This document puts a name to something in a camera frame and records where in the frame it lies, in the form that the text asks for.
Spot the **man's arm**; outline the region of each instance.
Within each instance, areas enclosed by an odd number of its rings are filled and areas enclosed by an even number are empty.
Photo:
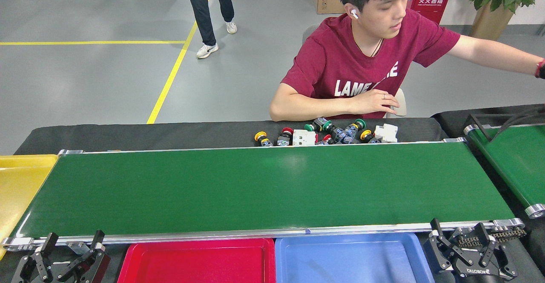
[[[542,57],[520,51],[497,41],[461,35],[447,53],[481,66],[535,75]]]
[[[314,99],[301,95],[288,84],[280,83],[271,101],[269,114],[274,121],[304,121],[323,116],[372,112],[395,114],[396,111],[390,109],[390,105],[399,107],[399,103],[393,95],[379,89],[372,89],[354,97]]]

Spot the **plant pot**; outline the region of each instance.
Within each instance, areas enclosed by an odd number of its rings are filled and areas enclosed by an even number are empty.
[[[491,12],[488,3],[477,11],[469,36],[498,40],[513,15],[514,13],[504,9],[503,5]]]

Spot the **red tray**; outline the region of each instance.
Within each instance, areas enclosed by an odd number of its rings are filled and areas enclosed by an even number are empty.
[[[118,283],[275,283],[272,239],[133,244]]]

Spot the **yellow floor line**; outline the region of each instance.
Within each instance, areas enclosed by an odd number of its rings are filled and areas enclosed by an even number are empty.
[[[161,91],[161,94],[159,95],[159,98],[157,99],[155,106],[153,107],[152,114],[149,116],[148,122],[146,122],[147,124],[155,123],[155,120],[157,119],[157,115],[159,114],[159,111],[161,110],[161,107],[163,106],[163,103],[165,102],[165,99],[167,95],[169,94],[169,90],[172,85],[172,82],[174,82],[174,78],[176,77],[176,74],[178,73],[178,70],[180,69],[181,62],[184,60],[185,53],[187,52],[187,48],[189,47],[189,44],[191,43],[191,40],[193,39],[193,35],[195,34],[196,30],[197,30],[197,21],[195,21],[195,23],[193,24],[193,27],[191,28],[191,31],[189,32],[189,35],[187,36],[187,39],[185,40],[184,46],[183,48],[181,48],[181,52],[178,55],[176,62],[174,63],[174,66],[171,70],[169,78],[167,79],[167,82],[165,83],[165,86],[163,87],[163,90]]]
[[[97,40],[97,41],[31,41],[2,43],[0,46],[43,46],[43,45],[111,45],[111,44],[184,44],[184,40]]]

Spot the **earbud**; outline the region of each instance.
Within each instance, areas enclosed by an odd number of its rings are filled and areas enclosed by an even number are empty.
[[[354,18],[360,19],[360,16],[358,16],[358,14],[356,14],[356,10],[352,9],[352,10],[350,11],[350,13],[352,13],[352,15],[354,16]]]

